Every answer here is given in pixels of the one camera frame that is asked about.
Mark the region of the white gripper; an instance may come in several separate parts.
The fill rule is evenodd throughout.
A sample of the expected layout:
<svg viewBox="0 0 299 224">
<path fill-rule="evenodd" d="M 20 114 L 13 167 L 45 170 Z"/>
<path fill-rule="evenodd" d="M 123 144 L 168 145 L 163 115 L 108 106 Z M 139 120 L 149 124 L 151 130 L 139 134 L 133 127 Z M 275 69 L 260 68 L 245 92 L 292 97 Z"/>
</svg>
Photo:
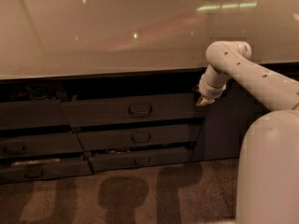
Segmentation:
<svg viewBox="0 0 299 224">
<path fill-rule="evenodd" d="M 196 106 L 211 105 L 214 99 L 221 97 L 226 89 L 227 76 L 202 75 L 199 81 L 199 92 L 202 96 L 196 102 Z"/>
</svg>

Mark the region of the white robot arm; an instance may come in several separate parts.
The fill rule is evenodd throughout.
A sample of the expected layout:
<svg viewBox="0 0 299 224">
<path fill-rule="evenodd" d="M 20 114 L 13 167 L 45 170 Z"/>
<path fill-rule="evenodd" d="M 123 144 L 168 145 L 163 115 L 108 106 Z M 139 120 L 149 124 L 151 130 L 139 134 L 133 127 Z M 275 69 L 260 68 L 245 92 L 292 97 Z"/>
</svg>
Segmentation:
<svg viewBox="0 0 299 224">
<path fill-rule="evenodd" d="M 210 44 L 196 104 L 214 103 L 232 78 L 269 110 L 242 143 L 235 224 L 299 224 L 299 82 L 250 57 L 244 41 Z"/>
</svg>

